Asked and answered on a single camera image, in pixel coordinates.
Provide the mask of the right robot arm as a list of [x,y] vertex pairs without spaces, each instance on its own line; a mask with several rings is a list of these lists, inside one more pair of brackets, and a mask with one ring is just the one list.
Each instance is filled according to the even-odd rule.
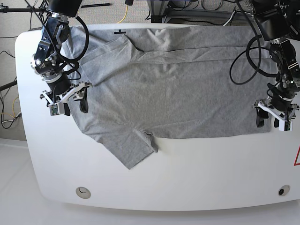
[[[51,116],[64,114],[70,116],[68,100],[72,98],[79,102],[80,111],[87,113],[89,106],[87,100],[88,82],[79,82],[77,78],[69,75],[78,72],[79,60],[85,55],[89,45],[89,31],[86,24],[78,16],[82,6],[80,0],[51,0],[46,6],[49,16],[42,22],[42,37],[36,53],[32,56],[31,66],[35,73],[40,75],[47,83],[50,91],[43,91],[41,99],[47,101]],[[69,18],[76,18],[84,28],[85,44],[82,52],[75,58],[69,59],[60,51],[62,44],[69,38]]]

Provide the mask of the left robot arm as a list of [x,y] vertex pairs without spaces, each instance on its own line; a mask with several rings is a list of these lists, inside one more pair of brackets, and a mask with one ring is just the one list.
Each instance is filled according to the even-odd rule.
[[[300,2],[298,0],[248,0],[246,2],[251,16],[257,24],[253,29],[255,36],[249,41],[243,54],[255,73],[275,78],[275,84],[268,83],[267,98],[257,100],[256,125],[261,128],[264,121],[272,115],[274,127],[280,131],[291,131],[295,112],[299,110],[292,101],[300,91],[300,64],[296,60],[296,50],[291,40],[300,39]],[[270,74],[255,64],[250,51],[263,47],[260,39],[270,43],[269,55],[277,64],[278,72]]]

